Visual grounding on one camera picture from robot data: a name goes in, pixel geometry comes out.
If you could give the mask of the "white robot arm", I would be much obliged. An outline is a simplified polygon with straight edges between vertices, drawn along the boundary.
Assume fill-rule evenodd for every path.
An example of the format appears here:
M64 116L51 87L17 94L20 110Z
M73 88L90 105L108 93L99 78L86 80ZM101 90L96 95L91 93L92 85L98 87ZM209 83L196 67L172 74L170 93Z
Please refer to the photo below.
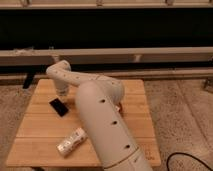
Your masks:
M125 94L120 80L73 72L66 60L46 74L59 96L66 96L70 85L77 88L75 105L104 171L153 171L117 109Z

